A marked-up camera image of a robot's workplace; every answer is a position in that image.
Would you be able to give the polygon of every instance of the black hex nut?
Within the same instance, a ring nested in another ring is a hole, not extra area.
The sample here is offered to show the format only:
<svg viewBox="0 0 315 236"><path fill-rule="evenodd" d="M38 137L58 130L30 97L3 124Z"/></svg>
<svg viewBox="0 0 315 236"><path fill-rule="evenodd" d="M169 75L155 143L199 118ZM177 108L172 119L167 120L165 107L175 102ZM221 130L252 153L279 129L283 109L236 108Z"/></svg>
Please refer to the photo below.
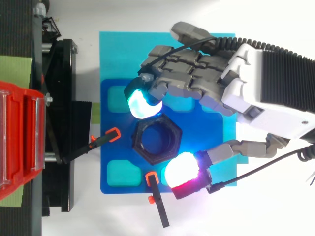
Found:
<svg viewBox="0 0 315 236"><path fill-rule="evenodd" d="M152 125L161 125L169 135L169 142L159 153L148 152L142 144L142 134L146 128ZM182 140L182 129L167 115L158 114L154 117L139 120L132 136L132 148L150 165L156 165L173 159L178 155Z"/></svg>

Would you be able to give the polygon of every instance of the robotic hand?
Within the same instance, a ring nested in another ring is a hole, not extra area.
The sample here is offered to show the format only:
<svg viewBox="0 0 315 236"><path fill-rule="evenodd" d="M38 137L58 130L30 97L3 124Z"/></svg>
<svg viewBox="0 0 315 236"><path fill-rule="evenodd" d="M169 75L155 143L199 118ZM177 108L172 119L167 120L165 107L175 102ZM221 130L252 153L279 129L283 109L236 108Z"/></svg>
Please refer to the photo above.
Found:
<svg viewBox="0 0 315 236"><path fill-rule="evenodd" d="M167 180L171 178L168 176L179 171L174 163L180 157L197 161L192 178L181 183L169 183L176 198L203 187L212 193L239 180L212 185L208 172L209 166L237 154L271 158L290 139L300 138L315 143L313 60L250 39L215 38L204 29L184 22L176 23L171 34L184 46L178 49L156 46L152 49L141 64L139 77L125 89L131 113L137 118L155 115L162 107L162 99L169 93L199 100L201 105L225 116L238 113L238 122L268 132L266 142L230 140L213 149L194 155L182 153L173 159L166 169ZM308 161L315 158L315 147L309 146L290 154L295 153L301 161Z"/></svg>

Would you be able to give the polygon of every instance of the red plastic container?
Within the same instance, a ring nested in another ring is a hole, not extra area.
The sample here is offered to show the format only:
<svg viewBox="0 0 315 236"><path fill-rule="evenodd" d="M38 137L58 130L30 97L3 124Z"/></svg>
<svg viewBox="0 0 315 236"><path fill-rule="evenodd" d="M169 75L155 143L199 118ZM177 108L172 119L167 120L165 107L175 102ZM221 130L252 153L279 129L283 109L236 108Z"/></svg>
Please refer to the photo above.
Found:
<svg viewBox="0 0 315 236"><path fill-rule="evenodd" d="M0 200L44 167L45 98L0 81Z"/></svg>

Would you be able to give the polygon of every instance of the white table surface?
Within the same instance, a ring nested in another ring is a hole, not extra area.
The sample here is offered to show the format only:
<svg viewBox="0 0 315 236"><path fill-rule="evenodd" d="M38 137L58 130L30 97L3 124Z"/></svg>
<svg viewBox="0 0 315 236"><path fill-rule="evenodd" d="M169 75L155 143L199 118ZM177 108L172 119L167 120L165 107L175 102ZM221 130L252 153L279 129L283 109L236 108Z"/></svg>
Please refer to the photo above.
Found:
<svg viewBox="0 0 315 236"><path fill-rule="evenodd" d="M51 0L63 38L79 47L76 99L99 102L99 32L168 32L186 21L210 32L233 32L315 59L312 1L251 0ZM265 133L237 126L238 139L263 141ZM100 134L100 125L91 125ZM307 143L294 140L279 154ZM268 160L251 158L238 175ZM170 227L163 229L149 194L105 195L100 190L100 149L75 162L75 204L43 217L43 236L314 236L315 186L306 179L315 161L297 156L209 195L206 190L176 200L162 194Z"/></svg>

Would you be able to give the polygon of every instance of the cyan light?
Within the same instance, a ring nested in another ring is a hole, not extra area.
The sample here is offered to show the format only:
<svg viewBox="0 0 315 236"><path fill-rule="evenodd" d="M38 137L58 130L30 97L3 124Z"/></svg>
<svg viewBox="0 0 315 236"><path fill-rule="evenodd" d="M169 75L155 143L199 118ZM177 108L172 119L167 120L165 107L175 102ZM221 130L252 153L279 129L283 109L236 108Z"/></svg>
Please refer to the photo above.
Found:
<svg viewBox="0 0 315 236"><path fill-rule="evenodd" d="M149 105L140 89L132 93L128 99L128 105L131 114L138 119L154 116L162 109L162 101L155 106Z"/></svg>
<svg viewBox="0 0 315 236"><path fill-rule="evenodd" d="M166 166L165 179L171 188L180 186L198 177L199 166L190 152L183 152Z"/></svg>

